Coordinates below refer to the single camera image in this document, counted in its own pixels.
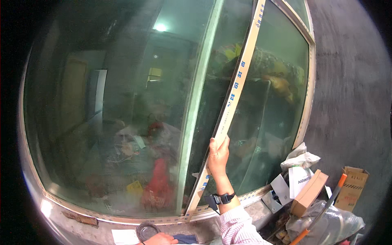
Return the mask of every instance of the cardboard box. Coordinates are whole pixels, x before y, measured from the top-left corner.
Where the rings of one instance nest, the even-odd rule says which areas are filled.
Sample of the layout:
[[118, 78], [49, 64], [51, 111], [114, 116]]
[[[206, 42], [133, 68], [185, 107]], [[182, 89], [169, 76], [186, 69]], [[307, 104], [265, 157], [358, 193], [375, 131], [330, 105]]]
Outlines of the cardboard box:
[[328, 175], [318, 169], [301, 192], [295, 197], [290, 212], [297, 217], [302, 217], [324, 188], [327, 179]]
[[366, 170], [353, 167], [344, 167], [342, 172], [347, 174], [347, 178], [336, 199], [335, 207], [352, 212], [366, 184], [369, 173]]

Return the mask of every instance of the concrete wall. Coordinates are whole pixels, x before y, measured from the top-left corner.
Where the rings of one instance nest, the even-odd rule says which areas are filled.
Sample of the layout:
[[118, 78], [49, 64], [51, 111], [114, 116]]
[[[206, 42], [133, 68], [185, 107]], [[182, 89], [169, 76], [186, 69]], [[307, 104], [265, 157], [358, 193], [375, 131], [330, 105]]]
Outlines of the concrete wall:
[[316, 89], [305, 135], [314, 166], [335, 187], [344, 166], [370, 177], [353, 213], [368, 231], [392, 179], [391, 62], [380, 34], [356, 0], [308, 0], [316, 38]]

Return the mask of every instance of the white plastic bag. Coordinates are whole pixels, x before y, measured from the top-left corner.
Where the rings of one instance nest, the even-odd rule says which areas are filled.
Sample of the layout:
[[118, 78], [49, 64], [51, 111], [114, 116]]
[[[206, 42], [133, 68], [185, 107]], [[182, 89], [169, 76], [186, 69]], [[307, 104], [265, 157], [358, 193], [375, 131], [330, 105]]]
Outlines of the white plastic bag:
[[306, 151], [305, 142], [302, 142], [287, 155], [286, 160], [280, 164], [280, 167], [283, 172], [286, 172], [291, 167], [297, 166], [301, 166], [305, 169], [317, 163], [319, 160], [320, 157]]
[[[316, 201], [302, 218], [291, 216], [286, 223], [286, 230], [291, 241], [317, 217], [326, 201]], [[299, 245], [327, 245], [340, 242], [365, 226], [361, 217], [349, 211], [343, 211], [331, 205], [312, 230], [298, 243]]]

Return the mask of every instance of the window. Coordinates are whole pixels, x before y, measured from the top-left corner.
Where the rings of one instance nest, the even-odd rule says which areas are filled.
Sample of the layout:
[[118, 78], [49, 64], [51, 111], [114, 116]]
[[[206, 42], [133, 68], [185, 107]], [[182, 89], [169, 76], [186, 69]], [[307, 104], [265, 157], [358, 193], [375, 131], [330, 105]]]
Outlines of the window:
[[286, 0], [286, 1], [293, 8], [293, 10], [298, 14], [298, 16], [305, 24], [305, 26], [310, 30], [308, 13], [305, 7], [305, 1], [304, 0]]
[[[27, 140], [46, 191], [108, 216], [184, 214], [252, 4], [60, 5], [34, 43], [24, 89]], [[308, 43], [266, 1], [228, 132], [227, 174], [237, 195], [266, 185], [279, 172], [298, 131], [308, 70]], [[215, 192], [213, 180], [205, 190]]]
[[25, 86], [28, 141], [48, 191], [103, 214], [180, 215], [186, 106], [213, 7], [62, 5], [34, 46]]
[[[242, 43], [226, 53], [239, 55]], [[291, 151], [307, 90], [309, 46], [293, 23], [266, 1], [256, 47], [228, 135], [227, 175], [237, 195], [268, 184]], [[234, 69], [235, 63], [227, 62]], [[210, 180], [207, 192], [215, 192]], [[199, 205], [205, 205], [203, 199]]]

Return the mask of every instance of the pink striped shirt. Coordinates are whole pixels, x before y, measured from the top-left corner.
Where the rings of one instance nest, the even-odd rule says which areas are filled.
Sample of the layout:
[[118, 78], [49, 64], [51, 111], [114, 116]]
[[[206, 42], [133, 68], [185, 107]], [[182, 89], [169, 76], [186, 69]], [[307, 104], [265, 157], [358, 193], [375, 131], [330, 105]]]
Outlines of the pink striped shirt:
[[235, 207], [218, 218], [223, 245], [272, 245], [261, 238], [256, 227], [252, 225], [252, 218], [243, 207]]

